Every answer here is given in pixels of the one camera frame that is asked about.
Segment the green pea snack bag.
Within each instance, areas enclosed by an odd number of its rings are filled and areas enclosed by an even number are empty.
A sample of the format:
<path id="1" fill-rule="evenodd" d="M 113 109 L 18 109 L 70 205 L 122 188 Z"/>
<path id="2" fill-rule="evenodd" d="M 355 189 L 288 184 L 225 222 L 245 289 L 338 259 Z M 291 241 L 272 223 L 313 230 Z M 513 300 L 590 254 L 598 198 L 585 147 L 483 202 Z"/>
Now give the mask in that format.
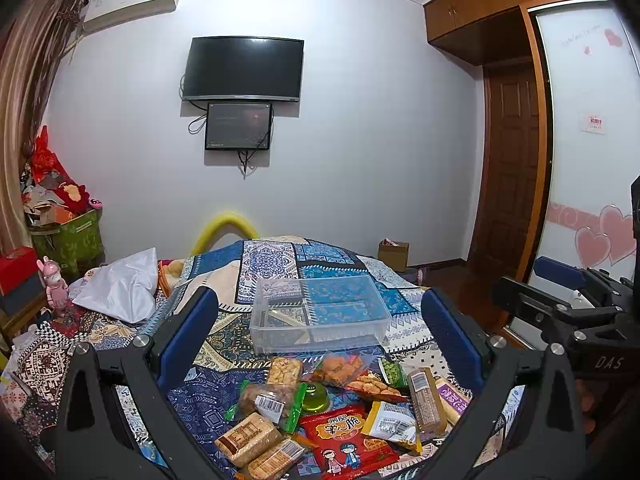
<path id="1" fill-rule="evenodd" d="M 408 389 L 407 375 L 400 364 L 388 359 L 378 358 L 378 368 L 386 385 L 397 390 Z"/>

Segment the brown wooden door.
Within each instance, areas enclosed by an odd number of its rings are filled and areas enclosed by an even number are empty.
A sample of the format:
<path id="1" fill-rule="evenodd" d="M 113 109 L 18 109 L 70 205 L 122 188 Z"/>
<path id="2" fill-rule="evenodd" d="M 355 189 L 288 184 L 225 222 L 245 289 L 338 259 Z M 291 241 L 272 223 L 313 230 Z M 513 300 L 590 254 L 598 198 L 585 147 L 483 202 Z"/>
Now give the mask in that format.
<path id="1" fill-rule="evenodd" d="M 493 282 L 518 273 L 534 208 L 539 114 L 533 64 L 488 68 L 485 101 L 483 177 L 469 264 Z"/>

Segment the pink bunny toy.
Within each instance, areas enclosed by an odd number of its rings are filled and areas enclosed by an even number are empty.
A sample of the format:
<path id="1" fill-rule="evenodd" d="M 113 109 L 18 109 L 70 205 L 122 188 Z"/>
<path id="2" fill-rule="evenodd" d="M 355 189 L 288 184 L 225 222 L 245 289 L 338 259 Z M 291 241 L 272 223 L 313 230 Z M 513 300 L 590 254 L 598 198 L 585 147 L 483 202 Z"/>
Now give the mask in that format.
<path id="1" fill-rule="evenodd" d="M 49 308 L 57 318 L 62 318 L 68 305 L 68 286 L 62 277 L 61 267 L 47 256 L 37 260 Z"/>

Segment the green edged biscuit bag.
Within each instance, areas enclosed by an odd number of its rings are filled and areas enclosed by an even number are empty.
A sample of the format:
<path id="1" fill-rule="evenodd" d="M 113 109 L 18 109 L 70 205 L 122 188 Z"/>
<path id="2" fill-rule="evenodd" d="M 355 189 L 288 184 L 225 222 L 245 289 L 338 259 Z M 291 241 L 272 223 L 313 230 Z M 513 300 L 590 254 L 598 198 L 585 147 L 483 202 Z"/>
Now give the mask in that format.
<path id="1" fill-rule="evenodd" d="M 239 422 L 252 413 L 270 420 L 287 434 L 294 434 L 303 411 L 307 385 L 253 384 L 244 380 L 239 388 L 238 402 L 224 413 L 227 422 Z"/>

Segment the red decorations pile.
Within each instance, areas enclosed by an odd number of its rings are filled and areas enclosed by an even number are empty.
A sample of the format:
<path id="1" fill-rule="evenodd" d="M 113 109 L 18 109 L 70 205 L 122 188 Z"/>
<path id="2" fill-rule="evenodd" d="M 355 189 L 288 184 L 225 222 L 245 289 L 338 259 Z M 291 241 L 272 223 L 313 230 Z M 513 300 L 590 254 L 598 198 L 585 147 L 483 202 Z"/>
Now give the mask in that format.
<path id="1" fill-rule="evenodd" d="M 49 148 L 49 131 L 42 126 L 35 137 L 30 159 L 21 174 L 21 193 L 29 229 L 60 226 L 90 211 L 101 213 L 102 203 L 85 185 L 70 177 Z"/>

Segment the yellow white fries bag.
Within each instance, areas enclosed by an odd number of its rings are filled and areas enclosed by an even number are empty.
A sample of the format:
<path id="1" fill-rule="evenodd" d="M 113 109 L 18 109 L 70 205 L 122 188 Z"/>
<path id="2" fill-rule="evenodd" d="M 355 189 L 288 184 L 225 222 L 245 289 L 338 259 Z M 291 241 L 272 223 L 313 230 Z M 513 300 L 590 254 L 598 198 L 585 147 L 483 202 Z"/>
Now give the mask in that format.
<path id="1" fill-rule="evenodd" d="M 408 408 L 374 401 L 361 429 L 367 437 L 392 442 L 409 451 L 422 453 L 418 424 Z"/>

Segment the purple snack bar pack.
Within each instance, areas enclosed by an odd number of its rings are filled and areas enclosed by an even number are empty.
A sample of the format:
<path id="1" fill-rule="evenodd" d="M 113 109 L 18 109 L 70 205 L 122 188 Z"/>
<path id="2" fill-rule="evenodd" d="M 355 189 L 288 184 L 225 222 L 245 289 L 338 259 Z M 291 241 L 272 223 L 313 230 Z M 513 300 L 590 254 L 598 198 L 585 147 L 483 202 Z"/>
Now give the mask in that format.
<path id="1" fill-rule="evenodd" d="M 471 400 L 444 378 L 437 379 L 435 385 L 448 422 L 456 426 Z"/>

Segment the small black wall monitor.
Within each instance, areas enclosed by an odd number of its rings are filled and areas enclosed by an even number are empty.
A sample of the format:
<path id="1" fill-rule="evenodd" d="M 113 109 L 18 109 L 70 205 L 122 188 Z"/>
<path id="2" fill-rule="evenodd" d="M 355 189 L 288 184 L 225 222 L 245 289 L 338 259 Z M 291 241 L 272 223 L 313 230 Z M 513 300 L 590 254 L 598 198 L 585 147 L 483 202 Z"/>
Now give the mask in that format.
<path id="1" fill-rule="evenodd" d="M 209 102 L 206 151 L 268 151 L 272 105 L 267 102 Z"/>

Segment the large black wall television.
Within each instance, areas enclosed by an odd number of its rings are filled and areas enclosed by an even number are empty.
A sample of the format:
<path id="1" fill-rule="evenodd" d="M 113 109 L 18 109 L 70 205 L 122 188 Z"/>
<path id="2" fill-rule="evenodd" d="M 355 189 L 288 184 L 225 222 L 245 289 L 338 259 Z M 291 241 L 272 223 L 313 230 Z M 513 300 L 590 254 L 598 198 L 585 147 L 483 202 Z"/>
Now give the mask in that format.
<path id="1" fill-rule="evenodd" d="M 296 102 L 303 64 L 304 43 L 299 39 L 196 37 L 186 60 L 182 97 Z"/>

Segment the long wafer bar pack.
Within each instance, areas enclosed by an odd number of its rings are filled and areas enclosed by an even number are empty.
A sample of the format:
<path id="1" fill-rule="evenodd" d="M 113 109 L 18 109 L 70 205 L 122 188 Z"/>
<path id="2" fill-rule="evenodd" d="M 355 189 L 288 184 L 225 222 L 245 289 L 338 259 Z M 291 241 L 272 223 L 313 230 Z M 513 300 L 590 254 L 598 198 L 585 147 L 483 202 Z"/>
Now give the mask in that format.
<path id="1" fill-rule="evenodd" d="M 447 417 L 431 371 L 413 370 L 408 375 L 408 385 L 420 435 L 440 438 L 446 432 Z"/>

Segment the red gift box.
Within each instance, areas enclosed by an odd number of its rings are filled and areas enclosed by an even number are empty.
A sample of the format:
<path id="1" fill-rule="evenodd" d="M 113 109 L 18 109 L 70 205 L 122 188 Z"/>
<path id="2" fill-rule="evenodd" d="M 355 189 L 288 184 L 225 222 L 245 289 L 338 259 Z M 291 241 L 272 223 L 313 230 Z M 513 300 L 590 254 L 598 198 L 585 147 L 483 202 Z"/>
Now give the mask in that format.
<path id="1" fill-rule="evenodd" d="M 21 246 L 0 258 L 1 295 L 9 295 L 18 286 L 38 272 L 34 248 Z"/>

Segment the tan cracker pack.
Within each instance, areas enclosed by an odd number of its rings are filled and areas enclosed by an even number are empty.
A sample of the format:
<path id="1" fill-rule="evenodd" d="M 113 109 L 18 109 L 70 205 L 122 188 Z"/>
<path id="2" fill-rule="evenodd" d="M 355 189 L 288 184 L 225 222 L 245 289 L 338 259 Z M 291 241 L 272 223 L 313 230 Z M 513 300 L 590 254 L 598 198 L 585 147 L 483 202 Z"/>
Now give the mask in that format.
<path id="1" fill-rule="evenodd" d="M 279 429 L 252 413 L 215 441 L 218 450 L 236 467 L 242 468 L 281 440 Z"/>
<path id="2" fill-rule="evenodd" d="M 263 452 L 235 474 L 242 480 L 281 479 L 309 450 L 297 440 L 288 437 Z"/>

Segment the red cartoon snack bag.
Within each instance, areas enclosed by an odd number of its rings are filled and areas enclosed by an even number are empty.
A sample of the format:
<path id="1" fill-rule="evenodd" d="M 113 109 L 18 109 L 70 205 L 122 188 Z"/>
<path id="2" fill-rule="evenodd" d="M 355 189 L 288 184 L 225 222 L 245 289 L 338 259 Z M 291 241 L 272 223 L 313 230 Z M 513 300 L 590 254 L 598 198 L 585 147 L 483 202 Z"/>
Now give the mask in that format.
<path id="1" fill-rule="evenodd" d="M 393 465 L 399 454 L 384 440 L 362 430 L 368 411 L 361 404 L 304 416 L 299 426 L 314 444 L 322 479 L 357 479 Z"/>

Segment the clear plastic storage box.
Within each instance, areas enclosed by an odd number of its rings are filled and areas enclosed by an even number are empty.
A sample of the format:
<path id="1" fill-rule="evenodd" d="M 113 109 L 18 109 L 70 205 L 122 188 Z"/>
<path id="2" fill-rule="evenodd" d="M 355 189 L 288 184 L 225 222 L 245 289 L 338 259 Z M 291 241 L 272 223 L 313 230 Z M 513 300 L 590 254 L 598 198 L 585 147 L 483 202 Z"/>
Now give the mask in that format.
<path id="1" fill-rule="evenodd" d="M 359 349 L 382 344 L 390 322 L 367 276 L 259 280 L 250 338 L 257 354 Z"/>

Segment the green jelly cup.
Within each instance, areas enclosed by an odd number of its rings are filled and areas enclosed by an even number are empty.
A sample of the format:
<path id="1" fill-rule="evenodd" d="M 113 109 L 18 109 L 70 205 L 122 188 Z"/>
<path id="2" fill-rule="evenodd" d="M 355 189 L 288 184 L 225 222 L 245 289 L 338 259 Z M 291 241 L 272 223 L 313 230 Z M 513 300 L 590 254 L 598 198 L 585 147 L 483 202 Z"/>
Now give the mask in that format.
<path id="1" fill-rule="evenodd" d="M 302 401 L 305 414 L 323 413 L 331 406 L 329 391 L 321 382 L 307 382 Z"/>

